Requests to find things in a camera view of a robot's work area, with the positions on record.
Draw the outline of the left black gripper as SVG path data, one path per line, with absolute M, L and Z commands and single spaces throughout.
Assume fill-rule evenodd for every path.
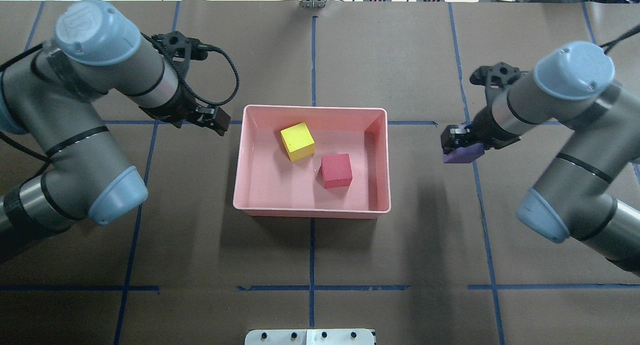
M 178 78 L 185 80 L 190 69 L 190 61 L 204 61 L 209 56 L 209 46 L 200 39 L 188 37 L 182 32 L 154 34 L 151 44 L 164 56 Z M 199 106 L 187 116 L 187 121 L 199 127 L 215 131 L 224 137 L 231 124 L 231 116 L 221 106 Z

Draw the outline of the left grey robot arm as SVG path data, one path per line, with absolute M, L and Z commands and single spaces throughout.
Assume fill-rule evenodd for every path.
M 43 167 L 1 197 L 1 261 L 91 219 L 107 225 L 143 204 L 146 183 L 94 108 L 115 90 L 150 118 L 223 136 L 231 121 L 186 82 L 217 46 L 174 31 L 152 36 L 103 0 L 71 4 L 54 37 L 1 67 L 1 138 Z

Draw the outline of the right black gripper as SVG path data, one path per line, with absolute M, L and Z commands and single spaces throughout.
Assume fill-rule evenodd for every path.
M 494 65 L 481 65 L 471 74 L 469 81 L 472 85 L 483 86 L 486 105 L 491 105 L 496 97 L 509 90 L 516 81 L 528 74 L 528 71 L 521 70 L 505 62 Z M 459 149 L 476 144 L 473 135 L 464 125 L 448 125 L 441 135 L 439 142 L 442 152 L 450 154 Z

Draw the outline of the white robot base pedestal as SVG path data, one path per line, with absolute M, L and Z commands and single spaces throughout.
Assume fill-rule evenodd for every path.
M 245 345 L 376 345 L 374 329 L 252 329 Z

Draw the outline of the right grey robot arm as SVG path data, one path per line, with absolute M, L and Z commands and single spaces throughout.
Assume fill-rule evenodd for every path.
M 468 124 L 446 126 L 443 162 L 468 164 L 555 120 L 572 133 L 516 209 L 529 229 L 560 244 L 573 238 L 638 276 L 639 211 L 608 194 L 639 163 L 639 96 L 615 79 L 608 50 L 586 40 L 554 49 L 530 71 L 504 62 L 470 76 L 486 106 Z

